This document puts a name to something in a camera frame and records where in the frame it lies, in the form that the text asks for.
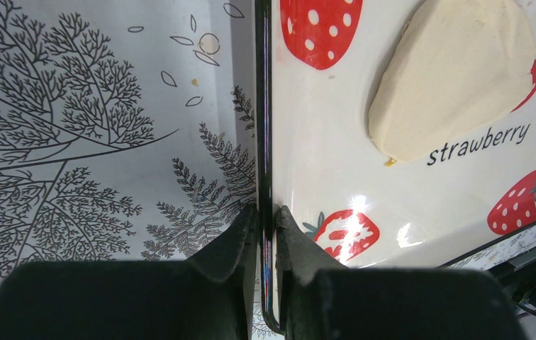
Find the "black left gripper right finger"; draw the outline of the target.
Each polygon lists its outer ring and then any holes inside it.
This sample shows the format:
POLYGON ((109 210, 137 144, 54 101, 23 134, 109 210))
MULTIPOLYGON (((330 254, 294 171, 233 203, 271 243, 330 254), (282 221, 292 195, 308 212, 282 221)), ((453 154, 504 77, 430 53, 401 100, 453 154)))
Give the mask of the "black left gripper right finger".
POLYGON ((524 339, 508 298, 472 270, 348 268, 275 215, 287 339, 524 339))

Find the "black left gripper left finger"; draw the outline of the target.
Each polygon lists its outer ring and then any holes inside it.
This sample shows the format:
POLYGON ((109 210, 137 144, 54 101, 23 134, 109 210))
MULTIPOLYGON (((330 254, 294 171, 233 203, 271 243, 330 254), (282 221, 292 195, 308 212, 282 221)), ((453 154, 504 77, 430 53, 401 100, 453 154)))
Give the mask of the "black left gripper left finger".
POLYGON ((33 262, 0 285, 0 339, 248 339, 257 209, 183 261, 33 262))

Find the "strawberry pattern rectangular tray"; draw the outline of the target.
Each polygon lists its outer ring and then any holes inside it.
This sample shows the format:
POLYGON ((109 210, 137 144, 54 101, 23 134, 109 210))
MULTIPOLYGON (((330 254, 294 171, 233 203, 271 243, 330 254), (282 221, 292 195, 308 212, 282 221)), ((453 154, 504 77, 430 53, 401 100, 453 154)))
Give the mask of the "strawberry pattern rectangular tray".
MULTIPOLYGON (((536 42, 536 1, 521 1, 536 42)), ((344 265, 434 267, 502 239, 486 216, 510 187, 536 182, 536 53, 532 95, 517 111, 387 166, 368 110, 419 1, 273 1, 271 128, 258 154, 275 205, 327 249, 324 232, 366 230, 344 265)), ((525 228, 536 224, 536 208, 525 228)))

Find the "small dough ball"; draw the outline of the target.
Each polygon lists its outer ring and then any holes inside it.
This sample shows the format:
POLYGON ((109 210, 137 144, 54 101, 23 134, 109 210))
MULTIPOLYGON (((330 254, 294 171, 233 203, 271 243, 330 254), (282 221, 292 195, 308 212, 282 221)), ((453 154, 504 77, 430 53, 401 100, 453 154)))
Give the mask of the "small dough ball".
POLYGON ((370 106, 374 146, 411 162, 502 118, 531 92, 535 54, 516 1, 424 2, 370 106))

